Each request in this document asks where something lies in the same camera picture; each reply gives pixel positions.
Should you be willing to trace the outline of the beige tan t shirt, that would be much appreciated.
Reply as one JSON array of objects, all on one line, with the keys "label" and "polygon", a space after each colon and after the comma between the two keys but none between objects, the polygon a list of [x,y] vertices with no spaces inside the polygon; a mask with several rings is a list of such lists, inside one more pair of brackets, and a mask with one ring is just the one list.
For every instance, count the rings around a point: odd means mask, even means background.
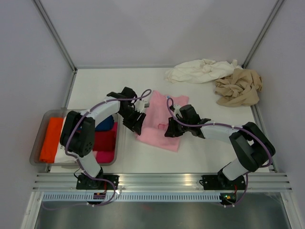
[{"label": "beige tan t shirt", "polygon": [[255,70],[235,69],[215,81],[215,94],[220,96],[216,103],[226,107],[252,106],[259,102],[262,88],[262,78]]}]

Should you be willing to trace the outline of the pink t shirt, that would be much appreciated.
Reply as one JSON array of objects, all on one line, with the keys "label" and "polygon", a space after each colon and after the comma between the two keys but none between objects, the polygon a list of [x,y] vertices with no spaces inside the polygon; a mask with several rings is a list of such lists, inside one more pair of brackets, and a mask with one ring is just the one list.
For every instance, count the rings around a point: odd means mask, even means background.
[{"label": "pink t shirt", "polygon": [[146,117],[142,124],[141,135],[137,140],[161,149],[177,152],[180,144],[179,138],[165,137],[171,117],[167,108],[169,95],[163,95],[153,91],[150,97],[150,105],[146,109]]}]

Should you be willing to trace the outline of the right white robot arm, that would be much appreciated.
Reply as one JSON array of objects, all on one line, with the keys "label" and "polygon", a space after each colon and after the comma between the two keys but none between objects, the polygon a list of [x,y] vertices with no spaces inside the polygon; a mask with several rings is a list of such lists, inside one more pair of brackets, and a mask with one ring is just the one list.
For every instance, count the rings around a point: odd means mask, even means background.
[{"label": "right white robot arm", "polygon": [[237,159],[218,172],[217,182],[220,187],[229,188],[238,177],[271,164],[275,148],[255,123],[234,126],[216,123],[208,118],[201,119],[190,104],[168,104],[167,109],[171,117],[165,137],[176,138],[190,132],[195,137],[232,145]]}]

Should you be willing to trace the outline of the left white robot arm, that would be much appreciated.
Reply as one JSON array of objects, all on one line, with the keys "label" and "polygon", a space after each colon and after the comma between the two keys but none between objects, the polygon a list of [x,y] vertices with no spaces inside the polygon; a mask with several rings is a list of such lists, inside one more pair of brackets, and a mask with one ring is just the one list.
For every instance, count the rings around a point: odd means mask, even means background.
[{"label": "left white robot arm", "polygon": [[125,127],[141,135],[146,117],[144,110],[149,106],[143,99],[151,93],[152,90],[147,89],[138,97],[133,89],[124,87],[120,93],[108,93],[102,102],[90,109],[68,112],[60,144],[64,146],[66,155],[76,159],[92,188],[99,189],[104,184],[102,168],[93,155],[96,126],[109,116],[119,114]]}]

